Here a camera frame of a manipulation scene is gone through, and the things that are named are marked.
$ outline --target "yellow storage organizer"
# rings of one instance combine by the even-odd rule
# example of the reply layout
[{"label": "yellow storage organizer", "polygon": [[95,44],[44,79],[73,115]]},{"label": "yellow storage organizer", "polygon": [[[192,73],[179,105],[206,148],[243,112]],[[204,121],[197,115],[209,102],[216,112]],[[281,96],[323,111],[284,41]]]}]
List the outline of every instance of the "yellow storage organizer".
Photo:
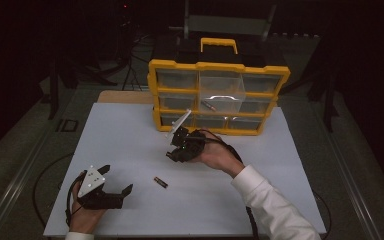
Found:
[{"label": "yellow storage organizer", "polygon": [[282,54],[268,43],[159,38],[148,73],[154,122],[169,131],[191,109],[183,123],[190,131],[258,135],[289,75]]}]

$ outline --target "organizer handle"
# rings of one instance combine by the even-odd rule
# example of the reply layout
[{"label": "organizer handle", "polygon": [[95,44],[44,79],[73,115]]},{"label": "organizer handle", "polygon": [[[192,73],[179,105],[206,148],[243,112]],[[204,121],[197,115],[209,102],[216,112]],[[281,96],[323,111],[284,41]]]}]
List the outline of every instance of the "organizer handle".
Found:
[{"label": "organizer handle", "polygon": [[204,52],[204,45],[230,46],[233,47],[235,54],[238,54],[238,49],[234,39],[201,38],[201,52]]}]

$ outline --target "hand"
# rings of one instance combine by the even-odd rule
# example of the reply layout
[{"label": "hand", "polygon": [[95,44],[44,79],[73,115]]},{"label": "hand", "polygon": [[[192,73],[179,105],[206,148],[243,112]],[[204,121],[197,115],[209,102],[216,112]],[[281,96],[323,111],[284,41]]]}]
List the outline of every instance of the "hand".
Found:
[{"label": "hand", "polygon": [[[201,133],[205,134],[207,138],[221,140],[220,137],[214,136],[207,130],[203,130]],[[226,147],[216,142],[207,142],[202,153],[189,162],[202,162],[210,168],[222,170],[232,178],[235,178],[245,168]]]},{"label": "hand", "polygon": [[80,182],[73,187],[73,204],[71,207],[70,232],[92,234],[107,209],[90,210],[83,208],[77,201]]}]

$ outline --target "clear plastic drawer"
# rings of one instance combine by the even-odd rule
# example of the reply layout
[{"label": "clear plastic drawer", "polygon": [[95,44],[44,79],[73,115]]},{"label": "clear plastic drawer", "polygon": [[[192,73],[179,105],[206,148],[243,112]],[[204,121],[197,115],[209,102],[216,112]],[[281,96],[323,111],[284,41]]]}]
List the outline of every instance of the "clear plastic drawer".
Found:
[{"label": "clear plastic drawer", "polygon": [[242,102],[239,112],[264,114],[268,110],[270,103],[270,98],[247,97]]},{"label": "clear plastic drawer", "polygon": [[[182,114],[174,114],[174,113],[161,113],[161,126],[172,126],[173,122],[177,121]],[[191,127],[193,124],[193,116],[189,115],[186,120],[183,122],[183,127]]]},{"label": "clear plastic drawer", "polygon": [[247,92],[274,92],[282,76],[270,74],[242,74]]},{"label": "clear plastic drawer", "polygon": [[158,95],[161,109],[193,109],[196,95],[183,93],[162,93]]},{"label": "clear plastic drawer", "polygon": [[230,117],[227,128],[229,128],[229,129],[243,129],[243,130],[257,130],[262,122],[263,122],[262,118]]},{"label": "clear plastic drawer", "polygon": [[196,86],[197,71],[155,69],[159,87],[193,89]]},{"label": "clear plastic drawer", "polygon": [[224,128],[227,117],[212,115],[197,115],[195,117],[196,128]]}]

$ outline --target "white paper sheet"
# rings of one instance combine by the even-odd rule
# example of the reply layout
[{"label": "white paper sheet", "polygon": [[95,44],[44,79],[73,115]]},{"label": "white paper sheet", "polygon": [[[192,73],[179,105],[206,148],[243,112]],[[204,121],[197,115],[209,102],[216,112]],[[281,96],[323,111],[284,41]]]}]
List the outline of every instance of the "white paper sheet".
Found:
[{"label": "white paper sheet", "polygon": [[[227,174],[203,164],[176,163],[163,132],[152,121],[152,105],[94,104],[48,220],[45,236],[64,236],[70,184],[90,165],[111,165],[104,191],[133,183],[122,209],[108,210],[95,234],[119,237],[249,236],[248,215]],[[222,136],[244,163],[252,164],[324,233],[325,227],[285,117],[274,108],[259,136]],[[157,176],[168,184],[154,182]]]}]

